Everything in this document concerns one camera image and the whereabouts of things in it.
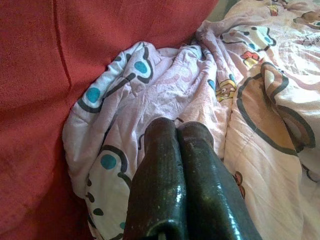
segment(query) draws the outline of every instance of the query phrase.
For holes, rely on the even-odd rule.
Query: red sofa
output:
[[[137,41],[187,43],[218,0],[0,2],[0,239],[87,240],[61,132],[69,110]]]

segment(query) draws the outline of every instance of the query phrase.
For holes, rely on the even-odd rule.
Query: dark green object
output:
[[[199,122],[178,128],[190,240],[261,240],[237,184]]]
[[[123,240],[187,240],[186,184],[175,124],[154,120],[131,183]]]

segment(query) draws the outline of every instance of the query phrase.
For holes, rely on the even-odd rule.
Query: blue dot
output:
[[[125,229],[125,226],[126,226],[125,222],[120,223],[120,228]]]
[[[256,47],[255,47],[255,45],[253,43],[250,43],[249,47],[252,48],[252,49],[256,49]]]
[[[231,79],[232,81],[235,81],[235,76],[233,74],[229,74],[229,79]]]
[[[142,61],[137,61],[134,67],[141,73],[145,74],[147,72],[147,67]]]
[[[208,84],[210,85],[210,87],[213,89],[213,90],[216,90],[216,86],[215,86],[215,82],[212,81],[212,80],[208,80]]]
[[[107,170],[110,170],[116,166],[117,160],[113,156],[107,154],[101,158],[100,162],[102,167],[104,167]]]
[[[96,87],[91,87],[88,89],[85,95],[88,100],[94,104],[100,97],[100,90]]]

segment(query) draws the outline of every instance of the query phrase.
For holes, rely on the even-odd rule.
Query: bedsheet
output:
[[[320,239],[319,14],[311,1],[241,0],[190,45],[121,52],[62,134],[92,235],[122,238],[145,129],[166,117],[206,125],[264,240]]]

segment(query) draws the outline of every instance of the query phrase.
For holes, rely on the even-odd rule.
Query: red fabric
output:
[[[61,131],[73,103],[137,41],[187,41],[217,0],[0,2],[0,239],[87,240]]]

